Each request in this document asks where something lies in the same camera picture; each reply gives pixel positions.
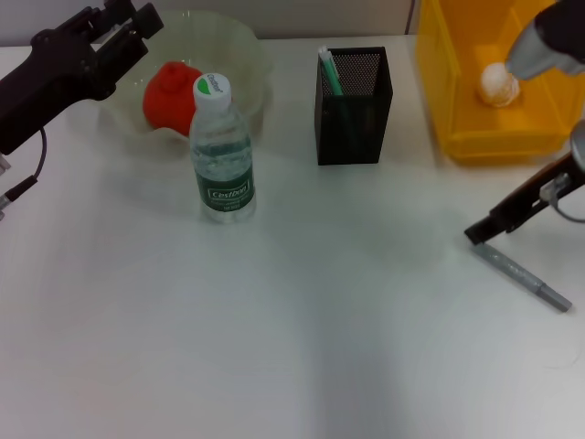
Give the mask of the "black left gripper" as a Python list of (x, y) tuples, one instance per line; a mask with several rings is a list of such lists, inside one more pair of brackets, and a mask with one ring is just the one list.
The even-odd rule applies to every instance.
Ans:
[[(99, 49), (71, 32), (119, 29)], [(116, 83), (143, 58), (149, 39), (164, 27), (152, 3), (111, 0), (103, 9), (87, 6), (33, 39), (32, 50), (1, 79), (1, 152), (13, 153), (70, 105), (103, 101)]]

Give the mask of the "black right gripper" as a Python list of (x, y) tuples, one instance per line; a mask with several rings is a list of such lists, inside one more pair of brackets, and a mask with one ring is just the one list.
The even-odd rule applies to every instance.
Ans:
[(517, 229), (540, 211), (584, 186), (584, 171), (572, 154), (545, 166), (464, 231), (471, 243), (485, 243)]

